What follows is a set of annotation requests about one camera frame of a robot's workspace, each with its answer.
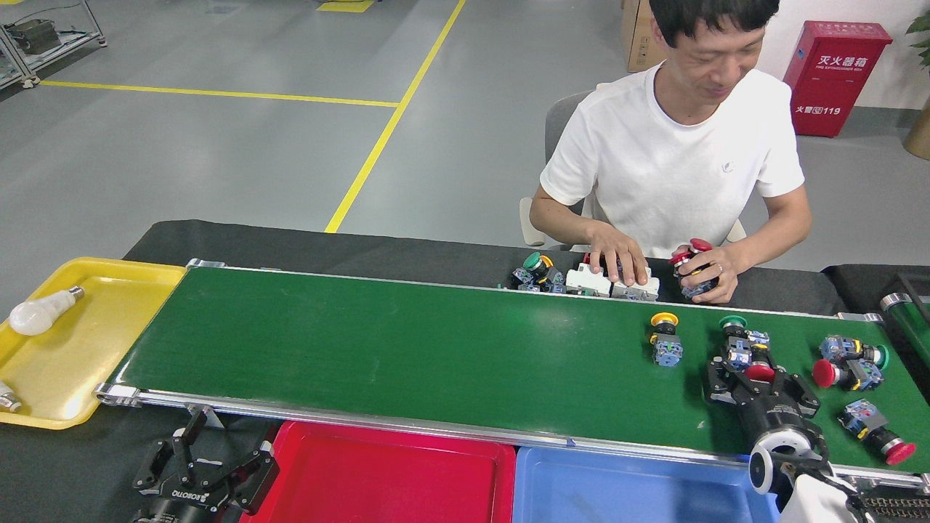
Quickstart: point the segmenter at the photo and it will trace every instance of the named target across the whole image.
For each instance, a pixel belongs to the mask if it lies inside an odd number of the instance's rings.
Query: plant pot
[[[904,148],[917,157],[930,160],[930,99],[921,111],[921,116],[910,128],[908,137],[904,139]]]

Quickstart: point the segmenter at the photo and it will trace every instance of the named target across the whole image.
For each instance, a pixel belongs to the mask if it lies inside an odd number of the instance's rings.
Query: epoxy floor
[[[56,5],[0,20],[39,4]],[[625,74],[615,0],[90,4],[108,47],[0,93],[0,311],[164,220],[521,246],[547,109]],[[814,230],[770,266],[927,264],[912,117],[859,109],[840,137],[799,139]],[[754,199],[743,222],[763,221]]]

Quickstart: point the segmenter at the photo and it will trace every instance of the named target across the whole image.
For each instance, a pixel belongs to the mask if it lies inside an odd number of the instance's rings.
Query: black hair
[[[678,33],[694,38],[699,20],[708,29],[722,31],[727,17],[740,31],[765,27],[778,12],[778,0],[649,0],[658,28],[670,47]]]

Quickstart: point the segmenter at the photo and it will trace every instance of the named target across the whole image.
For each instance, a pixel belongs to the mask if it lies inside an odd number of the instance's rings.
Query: red fire extinguisher box
[[[840,134],[884,47],[892,42],[877,23],[806,21],[785,73],[797,134]]]

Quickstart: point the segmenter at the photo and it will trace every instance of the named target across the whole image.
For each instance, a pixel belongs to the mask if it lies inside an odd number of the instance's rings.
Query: blue tray
[[[573,449],[517,453],[513,523],[775,523],[746,469]]]

